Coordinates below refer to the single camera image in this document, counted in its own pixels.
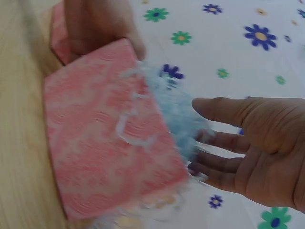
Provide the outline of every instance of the floral tablecloth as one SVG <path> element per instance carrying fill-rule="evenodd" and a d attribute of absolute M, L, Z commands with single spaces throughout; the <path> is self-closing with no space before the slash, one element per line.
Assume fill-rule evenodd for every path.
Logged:
<path fill-rule="evenodd" d="M 305 98 L 303 0 L 132 0 L 147 61 L 194 97 Z M 240 133 L 215 123 L 215 130 Z M 225 157 L 236 155 L 210 147 Z M 305 215 L 191 183 L 134 210 L 102 216 L 103 229 L 296 229 Z"/>

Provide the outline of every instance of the green flower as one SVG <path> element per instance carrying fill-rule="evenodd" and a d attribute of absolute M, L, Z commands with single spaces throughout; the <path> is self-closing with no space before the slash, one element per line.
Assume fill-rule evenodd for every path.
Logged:
<path fill-rule="evenodd" d="M 220 78 L 223 78 L 223 79 L 229 77 L 229 73 L 226 71 L 226 69 L 223 69 L 223 68 L 218 69 L 217 74 Z"/>
<path fill-rule="evenodd" d="M 169 14 L 169 12 L 166 11 L 166 8 L 154 8 L 153 10 L 148 10 L 144 17 L 146 17 L 147 21 L 158 22 L 159 20 L 166 19 L 167 14 Z"/>
<path fill-rule="evenodd" d="M 286 80 L 285 80 L 282 76 L 280 76 L 280 75 L 278 75 L 278 76 L 276 77 L 276 81 L 277 81 L 280 85 L 284 85 L 284 84 L 286 83 Z"/>
<path fill-rule="evenodd" d="M 286 223 L 291 220 L 290 215 L 286 215 L 288 208 L 271 208 L 269 211 L 262 213 L 265 222 L 258 225 L 258 229 L 287 229 Z"/>
<path fill-rule="evenodd" d="M 192 37 L 188 32 L 179 31 L 177 33 L 173 33 L 172 40 L 174 44 L 184 45 L 185 43 L 189 43 L 191 38 Z"/>

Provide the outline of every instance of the wooden surface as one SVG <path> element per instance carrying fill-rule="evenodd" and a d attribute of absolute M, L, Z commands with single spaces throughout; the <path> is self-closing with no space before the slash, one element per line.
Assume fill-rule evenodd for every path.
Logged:
<path fill-rule="evenodd" d="M 0 229 L 82 229 L 65 220 L 43 116 L 43 79 L 61 67 L 49 50 L 58 0 L 0 0 Z"/>

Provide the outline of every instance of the open palm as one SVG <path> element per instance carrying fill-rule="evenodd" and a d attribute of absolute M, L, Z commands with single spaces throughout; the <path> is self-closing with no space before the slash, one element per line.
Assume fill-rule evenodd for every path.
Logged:
<path fill-rule="evenodd" d="M 189 165 L 194 175 L 204 173 L 207 184 L 266 206 L 305 210 L 304 100 L 196 99 L 193 106 L 204 117 L 242 127 L 245 133 L 217 132 L 208 144 L 245 156 L 199 153 Z"/>
<path fill-rule="evenodd" d="M 145 46 L 127 0 L 64 0 L 71 59 L 75 60 L 115 40 L 127 38 L 139 60 Z"/>

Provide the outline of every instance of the pink box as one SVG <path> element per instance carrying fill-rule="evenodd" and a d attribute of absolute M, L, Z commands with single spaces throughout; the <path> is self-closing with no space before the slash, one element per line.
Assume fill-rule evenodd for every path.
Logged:
<path fill-rule="evenodd" d="M 145 80 L 120 75 L 136 67 L 127 39 L 113 42 L 50 75 L 44 99 L 53 170 L 69 220 L 92 218 L 118 206 L 172 191 L 188 176 L 174 139 Z M 148 98 L 131 100 L 133 90 Z M 116 133 L 132 106 L 124 136 L 157 138 L 148 148 Z"/>
<path fill-rule="evenodd" d="M 70 62 L 71 49 L 66 27 L 63 2 L 56 4 L 52 10 L 51 49 L 64 65 Z"/>

